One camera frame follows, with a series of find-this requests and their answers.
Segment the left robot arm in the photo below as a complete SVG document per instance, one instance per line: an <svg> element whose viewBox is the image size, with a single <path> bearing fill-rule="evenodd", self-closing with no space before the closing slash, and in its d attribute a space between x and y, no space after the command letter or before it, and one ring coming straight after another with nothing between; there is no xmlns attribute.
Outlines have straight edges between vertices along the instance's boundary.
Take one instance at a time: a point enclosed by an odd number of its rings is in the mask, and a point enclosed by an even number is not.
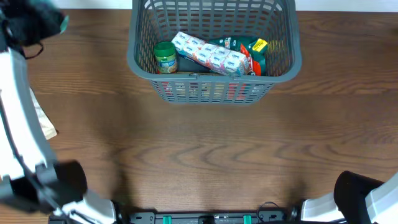
<svg viewBox="0 0 398 224"><path fill-rule="evenodd" d="M34 106L24 49L67 25L50 1L1 2L1 203L54 223L117 223L117 207L89 190L80 163L57 159Z"/></svg>

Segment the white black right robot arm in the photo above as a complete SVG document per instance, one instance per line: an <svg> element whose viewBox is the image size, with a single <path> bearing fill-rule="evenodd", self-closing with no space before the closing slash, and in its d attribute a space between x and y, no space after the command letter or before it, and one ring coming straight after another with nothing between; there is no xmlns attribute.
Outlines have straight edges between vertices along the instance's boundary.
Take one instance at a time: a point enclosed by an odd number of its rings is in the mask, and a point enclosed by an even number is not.
<svg viewBox="0 0 398 224"><path fill-rule="evenodd" d="M346 170L332 193L305 200L299 215L303 223L395 224L397 174L382 182Z"/></svg>

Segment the green coffee sachet bag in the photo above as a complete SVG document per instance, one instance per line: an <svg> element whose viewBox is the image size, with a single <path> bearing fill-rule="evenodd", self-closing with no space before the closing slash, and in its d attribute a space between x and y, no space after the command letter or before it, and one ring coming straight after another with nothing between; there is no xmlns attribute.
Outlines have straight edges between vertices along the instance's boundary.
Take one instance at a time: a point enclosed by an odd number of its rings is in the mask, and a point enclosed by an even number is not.
<svg viewBox="0 0 398 224"><path fill-rule="evenodd" d="M211 44L222 46L226 49L241 52L251 59L249 63L251 70L256 76L266 75L266 59L265 53L268 49L268 42L264 39L257 37L246 37L246 36L231 36L222 37L219 39L212 39L208 41Z"/></svg>

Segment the red spaghetti pasta packet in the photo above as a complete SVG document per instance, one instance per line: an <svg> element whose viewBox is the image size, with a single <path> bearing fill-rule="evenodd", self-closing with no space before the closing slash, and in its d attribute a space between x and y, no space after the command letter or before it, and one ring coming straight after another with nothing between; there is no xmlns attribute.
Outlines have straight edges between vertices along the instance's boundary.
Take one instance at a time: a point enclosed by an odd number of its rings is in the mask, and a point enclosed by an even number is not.
<svg viewBox="0 0 398 224"><path fill-rule="evenodd" d="M159 80L151 84L169 103L251 103L257 94L253 84L223 75L193 73L187 79Z"/></svg>

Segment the small white mint packet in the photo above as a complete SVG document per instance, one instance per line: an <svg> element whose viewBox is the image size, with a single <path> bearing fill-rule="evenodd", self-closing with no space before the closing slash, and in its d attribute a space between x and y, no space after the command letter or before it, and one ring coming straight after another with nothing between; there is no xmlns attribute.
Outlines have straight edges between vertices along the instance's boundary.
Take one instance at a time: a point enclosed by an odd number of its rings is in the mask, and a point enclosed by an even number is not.
<svg viewBox="0 0 398 224"><path fill-rule="evenodd" d="M63 18L62 23L60 24L60 34L62 34L66 31L68 24L69 24L69 16L65 16Z"/></svg>

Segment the blue Kleenex tissue pack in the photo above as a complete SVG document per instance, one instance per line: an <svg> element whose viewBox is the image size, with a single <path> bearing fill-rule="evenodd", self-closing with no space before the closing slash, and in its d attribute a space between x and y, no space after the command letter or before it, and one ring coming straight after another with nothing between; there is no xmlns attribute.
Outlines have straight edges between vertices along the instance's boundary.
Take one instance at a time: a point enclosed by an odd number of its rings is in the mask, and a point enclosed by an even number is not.
<svg viewBox="0 0 398 224"><path fill-rule="evenodd" d="M241 52L205 42L183 32L178 32L172 43L180 56L216 73L241 77L252 71L249 57Z"/></svg>

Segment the green lid glass jar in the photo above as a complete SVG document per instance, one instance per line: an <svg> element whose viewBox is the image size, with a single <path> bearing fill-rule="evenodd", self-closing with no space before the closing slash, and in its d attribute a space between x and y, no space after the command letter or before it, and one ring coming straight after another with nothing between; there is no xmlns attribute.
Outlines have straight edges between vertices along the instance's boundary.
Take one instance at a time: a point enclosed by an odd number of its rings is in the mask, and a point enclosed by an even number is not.
<svg viewBox="0 0 398 224"><path fill-rule="evenodd" d="M172 42L156 44L154 55L159 73L175 73L177 71L177 53Z"/></svg>

